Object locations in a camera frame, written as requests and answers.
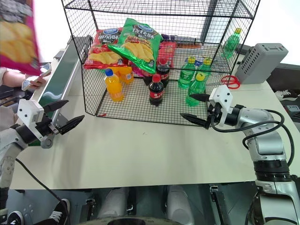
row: green soda bottle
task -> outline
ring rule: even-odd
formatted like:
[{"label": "green soda bottle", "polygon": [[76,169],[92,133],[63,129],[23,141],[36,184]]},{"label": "green soda bottle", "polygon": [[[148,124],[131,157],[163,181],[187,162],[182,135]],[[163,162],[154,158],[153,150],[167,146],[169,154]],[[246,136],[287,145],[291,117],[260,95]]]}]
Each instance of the green soda bottle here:
[{"label": "green soda bottle", "polygon": [[198,68],[198,70],[203,70],[201,73],[205,76],[204,84],[206,84],[210,74],[211,74],[211,58],[204,58],[203,64]]},{"label": "green soda bottle", "polygon": [[241,31],[242,31],[241,28],[235,29],[234,34],[232,34],[225,42],[224,49],[223,49],[224,53],[222,53],[222,56],[225,57],[226,59],[232,57],[236,46],[239,44]]},{"label": "green soda bottle", "polygon": [[203,72],[198,72],[196,75],[196,79],[191,83],[188,88],[186,103],[189,106],[199,105],[199,101],[190,97],[191,94],[201,94],[205,91],[205,84],[204,84],[205,75]]},{"label": "green soda bottle", "polygon": [[189,83],[193,79],[196,67],[195,67],[195,57],[189,57],[187,63],[181,68],[180,77],[178,80],[178,87],[187,89]]}]

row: gray box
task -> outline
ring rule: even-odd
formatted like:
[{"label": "gray box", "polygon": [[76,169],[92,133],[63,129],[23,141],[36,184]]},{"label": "gray box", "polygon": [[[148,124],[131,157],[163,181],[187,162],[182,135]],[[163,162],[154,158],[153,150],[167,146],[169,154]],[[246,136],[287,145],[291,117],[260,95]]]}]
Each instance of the gray box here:
[{"label": "gray box", "polygon": [[259,43],[245,56],[235,76],[242,84],[263,83],[288,51],[280,43]]}]

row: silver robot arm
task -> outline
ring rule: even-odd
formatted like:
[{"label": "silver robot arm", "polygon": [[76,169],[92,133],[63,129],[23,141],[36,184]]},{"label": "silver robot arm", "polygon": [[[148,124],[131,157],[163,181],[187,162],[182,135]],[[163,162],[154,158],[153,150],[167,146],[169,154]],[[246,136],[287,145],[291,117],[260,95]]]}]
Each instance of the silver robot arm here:
[{"label": "silver robot arm", "polygon": [[0,132],[0,223],[7,219],[8,190],[19,153],[36,140],[40,140],[44,148],[51,147],[55,135],[65,134],[83,120],[84,115],[66,120],[62,127],[53,125],[47,113],[60,109],[67,102],[59,100],[42,107],[34,100],[21,99],[18,117],[24,124],[15,124]]},{"label": "silver robot arm", "polygon": [[[295,182],[289,173],[293,151],[287,163],[282,139],[275,130],[276,126],[286,130],[293,150],[293,139],[283,125],[284,117],[272,110],[248,109],[242,105],[230,107],[232,95],[226,85],[214,89],[210,96],[194,94],[192,97],[210,102],[208,119],[201,120],[183,113],[185,119],[206,129],[212,126],[218,132],[243,131],[246,135],[243,143],[249,150],[254,164],[257,194],[250,206],[245,224],[300,225],[300,199]],[[270,112],[279,114],[282,121],[275,121]],[[215,127],[215,123],[221,126],[231,125],[235,129],[219,129]]]}]

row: white table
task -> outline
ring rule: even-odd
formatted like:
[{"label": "white table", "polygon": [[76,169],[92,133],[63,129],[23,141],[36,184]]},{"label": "white table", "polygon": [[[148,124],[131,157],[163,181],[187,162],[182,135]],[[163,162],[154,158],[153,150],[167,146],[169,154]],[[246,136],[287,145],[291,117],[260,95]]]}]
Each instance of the white table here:
[{"label": "white table", "polygon": [[[244,134],[182,125],[97,118],[84,111],[81,78],[75,78],[62,113],[85,114],[72,131],[57,136],[51,149],[29,147],[19,155],[51,189],[107,188],[255,180],[253,163],[242,145]],[[300,175],[300,133],[270,86],[242,85],[233,103],[272,109],[285,116],[295,142],[291,173]],[[290,144],[282,135],[287,157]],[[16,163],[12,189],[41,189]]]}]

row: black wire basket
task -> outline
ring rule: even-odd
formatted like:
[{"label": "black wire basket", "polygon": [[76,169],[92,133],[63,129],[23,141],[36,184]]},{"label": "black wire basket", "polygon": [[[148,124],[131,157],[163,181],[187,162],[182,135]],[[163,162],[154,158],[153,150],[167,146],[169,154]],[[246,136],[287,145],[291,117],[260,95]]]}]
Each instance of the black wire basket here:
[{"label": "black wire basket", "polygon": [[[62,0],[67,22],[82,63],[82,84],[86,113],[104,118],[193,125],[180,116],[190,113],[207,117],[207,104],[190,107],[185,103],[188,90],[178,88],[177,80],[186,58],[210,57],[211,75],[207,94],[230,75],[237,61],[260,0]],[[173,67],[161,105],[149,103],[149,90],[135,76],[123,85],[124,99],[113,102],[107,93],[103,71],[83,68],[88,49],[98,29],[123,27],[126,18],[146,23],[160,34],[188,37],[177,43]],[[226,40],[241,28],[240,44],[233,56],[222,56]]]}]

